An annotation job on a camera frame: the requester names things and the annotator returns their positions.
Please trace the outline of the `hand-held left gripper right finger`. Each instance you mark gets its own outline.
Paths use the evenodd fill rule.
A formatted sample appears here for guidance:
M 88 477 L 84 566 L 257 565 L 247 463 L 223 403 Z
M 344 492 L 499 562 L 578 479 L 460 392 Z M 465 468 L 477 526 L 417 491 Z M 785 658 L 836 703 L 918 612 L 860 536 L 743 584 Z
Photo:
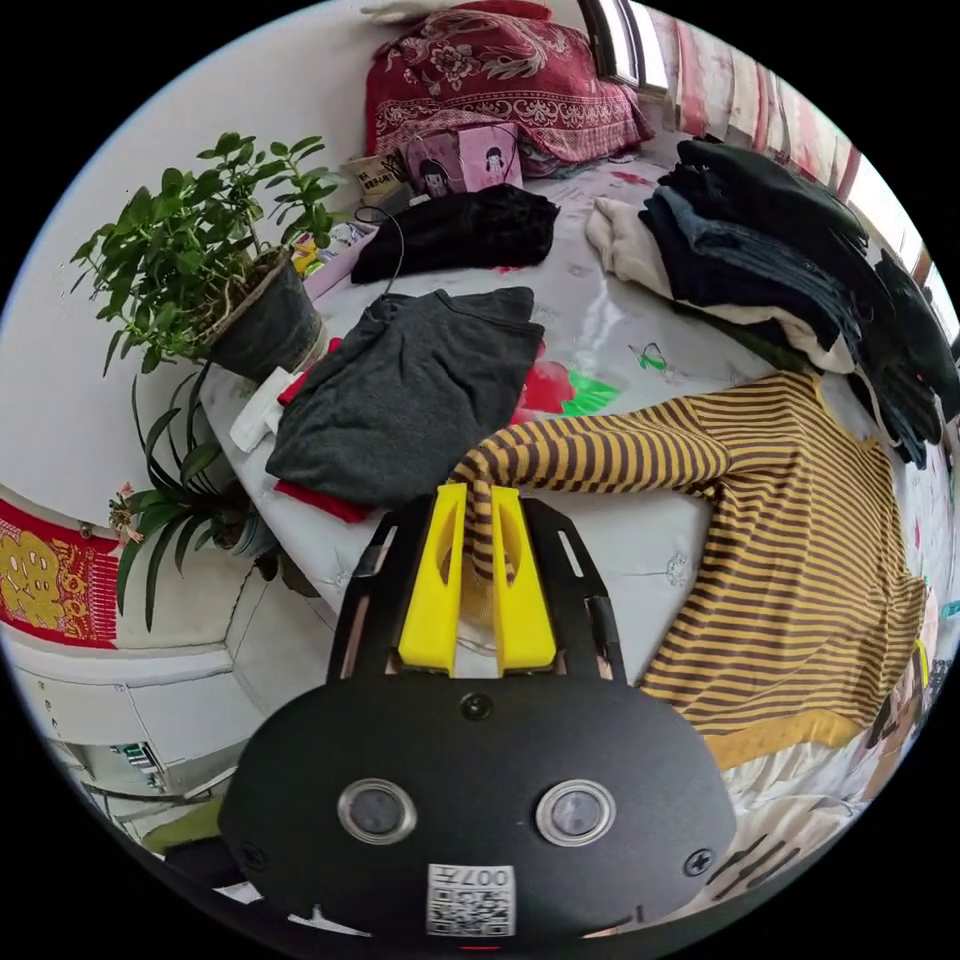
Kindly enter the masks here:
M 547 605 L 519 493 L 492 490 L 493 627 L 501 673 L 550 670 L 556 657 Z

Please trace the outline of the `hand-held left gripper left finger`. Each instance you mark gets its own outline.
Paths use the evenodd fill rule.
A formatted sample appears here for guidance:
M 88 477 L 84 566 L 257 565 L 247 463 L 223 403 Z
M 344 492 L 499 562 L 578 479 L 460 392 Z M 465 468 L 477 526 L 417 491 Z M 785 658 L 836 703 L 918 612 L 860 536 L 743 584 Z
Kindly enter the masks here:
M 467 488 L 437 488 L 427 517 L 397 653 L 406 668 L 454 673 L 462 592 Z

